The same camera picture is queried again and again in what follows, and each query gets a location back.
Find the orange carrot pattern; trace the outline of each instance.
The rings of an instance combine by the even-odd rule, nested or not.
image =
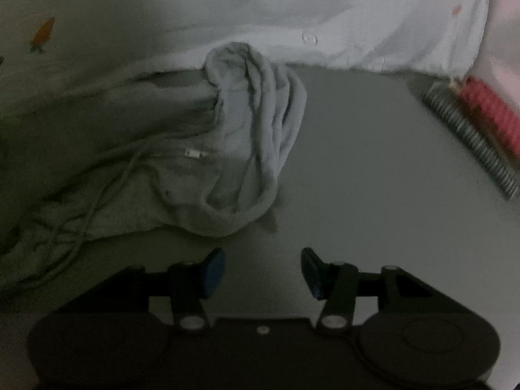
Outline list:
[[[50,34],[53,31],[55,18],[50,18],[47,22],[43,23],[38,32],[31,41],[31,52],[38,51],[38,53],[45,52],[43,50],[43,45],[45,45],[50,40]]]

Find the gray table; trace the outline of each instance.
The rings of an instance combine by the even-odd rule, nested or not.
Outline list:
[[[298,68],[308,105],[271,214],[222,240],[155,230],[85,246],[53,282],[3,302],[0,387],[35,382],[24,339],[37,318],[131,264],[160,271],[215,246],[227,272],[212,316],[306,316],[321,304],[300,275],[312,246],[363,271],[396,264],[488,319],[502,338],[490,384],[520,382],[520,205],[506,202],[403,77]],[[375,312],[360,300],[357,321]],[[152,301],[168,321],[167,301]]]

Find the gray garment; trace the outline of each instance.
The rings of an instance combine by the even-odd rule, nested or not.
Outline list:
[[[0,291],[43,284],[85,240],[165,225],[223,237],[267,212],[300,128],[304,86],[240,43],[213,50],[205,74],[192,85],[135,82],[67,101],[95,119],[92,131],[74,126],[103,151],[21,223],[0,258]]]

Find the shirt button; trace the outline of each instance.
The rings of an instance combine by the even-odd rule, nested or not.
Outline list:
[[[315,46],[318,44],[318,37],[312,32],[303,32],[302,39],[305,45]]]

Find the gray ribbed fabric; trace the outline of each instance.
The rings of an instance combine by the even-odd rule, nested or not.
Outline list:
[[[75,131],[69,139],[89,165],[20,226],[0,257],[0,292],[44,283],[85,240],[166,225],[223,237],[269,210],[302,121],[304,86],[246,44],[213,50],[204,71],[195,84],[135,82],[67,101],[62,112],[77,116],[53,134]],[[53,158],[56,177],[77,168],[66,151],[68,160]]]
[[[459,109],[459,102],[446,82],[435,82],[425,93],[427,106],[459,137],[475,155],[507,199],[518,196],[515,177],[497,151]]]

